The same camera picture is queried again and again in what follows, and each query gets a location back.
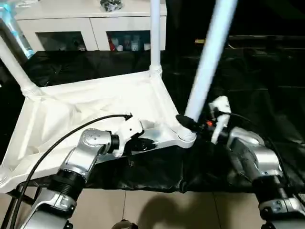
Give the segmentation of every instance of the tile floor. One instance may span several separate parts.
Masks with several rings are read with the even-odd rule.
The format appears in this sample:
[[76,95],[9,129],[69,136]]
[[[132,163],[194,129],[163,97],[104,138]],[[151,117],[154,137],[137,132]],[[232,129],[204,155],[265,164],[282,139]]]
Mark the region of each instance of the tile floor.
[[[0,222],[9,202],[9,196],[0,194]],[[71,222],[75,229],[111,229],[121,219],[137,223],[140,229],[259,229],[263,221],[257,205],[253,194],[86,189]],[[23,205],[20,218],[28,210]]]

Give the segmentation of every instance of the cabinet door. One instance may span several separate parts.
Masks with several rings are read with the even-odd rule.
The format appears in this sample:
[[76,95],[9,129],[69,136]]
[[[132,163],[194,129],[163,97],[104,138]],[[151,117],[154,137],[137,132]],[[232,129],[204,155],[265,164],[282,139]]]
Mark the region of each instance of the cabinet door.
[[[150,17],[90,18],[99,50],[143,50],[150,45]],[[166,16],[160,17],[160,49],[165,50]]]
[[89,18],[34,19],[17,22],[35,52],[98,49]]

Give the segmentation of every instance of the white pole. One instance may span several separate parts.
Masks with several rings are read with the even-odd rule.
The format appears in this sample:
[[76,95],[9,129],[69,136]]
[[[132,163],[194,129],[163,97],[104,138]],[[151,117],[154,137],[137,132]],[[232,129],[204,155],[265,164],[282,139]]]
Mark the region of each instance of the white pole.
[[21,91],[24,96],[31,96],[40,93],[39,87],[37,87],[25,73],[23,68],[20,66],[6,43],[0,36],[0,58],[6,65],[12,76],[19,84]]
[[160,75],[160,0],[151,0],[151,76]]
[[217,0],[185,116],[199,119],[223,52],[237,0]]

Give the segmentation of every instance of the white cabinet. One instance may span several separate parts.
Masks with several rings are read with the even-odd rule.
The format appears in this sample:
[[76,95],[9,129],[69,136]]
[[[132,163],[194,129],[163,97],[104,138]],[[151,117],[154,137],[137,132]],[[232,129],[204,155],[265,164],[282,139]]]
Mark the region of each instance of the white cabinet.
[[[163,2],[161,50],[165,49],[166,15]],[[130,43],[135,40],[142,50],[144,44],[150,43],[148,0],[123,0],[123,8],[114,12],[106,12],[99,0],[41,0],[15,18],[35,52],[113,50],[118,45],[130,50]]]

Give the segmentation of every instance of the black cloth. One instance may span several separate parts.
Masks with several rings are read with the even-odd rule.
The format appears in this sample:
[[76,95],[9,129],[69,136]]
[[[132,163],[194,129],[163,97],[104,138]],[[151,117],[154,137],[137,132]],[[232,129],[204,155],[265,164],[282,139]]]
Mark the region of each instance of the black cloth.
[[[198,57],[199,53],[183,56],[177,64],[176,58],[162,52],[163,81],[181,114],[193,84]],[[24,69],[38,86],[49,86],[144,71],[149,63],[148,52],[37,52]],[[304,63],[303,51],[225,50],[207,100],[228,96],[232,112],[248,117],[260,130],[235,118],[231,118],[231,126],[267,132],[284,158],[292,183],[303,191],[304,183],[294,170],[305,177]],[[9,90],[11,87],[5,89],[6,103],[2,101],[4,89],[0,90],[1,110],[7,114],[2,120],[5,127],[0,129],[1,137],[11,135],[12,123],[16,122],[23,102],[20,92]],[[205,107],[202,118],[207,114]],[[1,141],[1,153],[5,152],[7,143]],[[40,178],[35,183],[47,185],[49,179]],[[224,147],[214,146],[203,137],[198,137],[189,149],[173,146],[98,164],[87,187],[251,192],[250,183],[235,172]]]

